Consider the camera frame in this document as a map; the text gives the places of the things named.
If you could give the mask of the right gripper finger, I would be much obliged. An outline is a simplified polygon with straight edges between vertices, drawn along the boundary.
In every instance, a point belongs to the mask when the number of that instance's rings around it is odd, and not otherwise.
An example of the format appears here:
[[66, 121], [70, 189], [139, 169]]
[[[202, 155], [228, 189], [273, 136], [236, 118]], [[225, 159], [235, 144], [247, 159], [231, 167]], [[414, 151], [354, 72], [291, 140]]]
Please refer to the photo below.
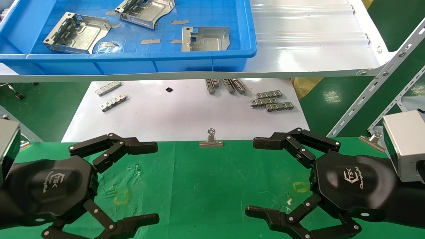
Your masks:
[[302, 128], [296, 128], [290, 132], [275, 132], [271, 137], [255, 137], [253, 139], [253, 148], [255, 149], [286, 150], [305, 168], [314, 169], [316, 156], [306, 147], [323, 153], [339, 152], [341, 143]]
[[318, 194], [312, 194], [290, 214], [270, 208], [249, 205], [245, 209], [246, 216], [263, 219], [270, 230], [288, 234], [293, 239], [350, 239], [362, 231], [361, 226], [348, 214], [339, 213], [340, 225], [316, 230], [307, 230], [300, 223], [321, 202]]

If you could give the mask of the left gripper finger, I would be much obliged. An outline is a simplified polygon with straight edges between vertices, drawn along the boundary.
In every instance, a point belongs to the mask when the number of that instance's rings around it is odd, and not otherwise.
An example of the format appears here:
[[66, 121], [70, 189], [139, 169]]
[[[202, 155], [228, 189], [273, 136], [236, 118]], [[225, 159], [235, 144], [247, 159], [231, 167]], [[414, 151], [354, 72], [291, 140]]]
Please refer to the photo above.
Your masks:
[[143, 155], [156, 153], [158, 151], [157, 142], [140, 142], [136, 137], [121, 137], [114, 133], [109, 133], [96, 138], [92, 138], [69, 147], [70, 156], [81, 158], [102, 153], [93, 160], [94, 171], [101, 174], [120, 160], [126, 154]]
[[[113, 221], [93, 200], [87, 200], [83, 204], [84, 209], [91, 214], [103, 227], [104, 230], [96, 239], [131, 239], [137, 230], [143, 226], [158, 224], [160, 221], [157, 213], [126, 217]], [[56, 220], [42, 233], [44, 239], [86, 239], [86, 237], [63, 231], [64, 220]]]

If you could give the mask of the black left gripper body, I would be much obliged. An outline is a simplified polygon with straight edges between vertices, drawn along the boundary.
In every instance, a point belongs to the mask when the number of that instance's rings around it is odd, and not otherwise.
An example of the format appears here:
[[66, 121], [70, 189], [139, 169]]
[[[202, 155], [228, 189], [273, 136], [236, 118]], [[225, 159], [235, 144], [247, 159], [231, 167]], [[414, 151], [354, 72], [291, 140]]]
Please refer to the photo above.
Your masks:
[[98, 175], [79, 156], [16, 163], [6, 177], [6, 226], [32, 227], [58, 219], [71, 224], [97, 195]]

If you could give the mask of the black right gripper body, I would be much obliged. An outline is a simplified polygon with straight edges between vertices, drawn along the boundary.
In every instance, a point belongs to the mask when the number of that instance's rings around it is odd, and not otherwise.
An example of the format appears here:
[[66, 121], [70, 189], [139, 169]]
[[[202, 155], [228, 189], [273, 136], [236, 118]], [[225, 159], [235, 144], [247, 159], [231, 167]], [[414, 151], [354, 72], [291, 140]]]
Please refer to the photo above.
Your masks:
[[385, 221], [387, 202], [398, 183], [388, 159], [326, 153], [314, 164], [315, 192], [332, 217], [347, 214], [365, 221]]

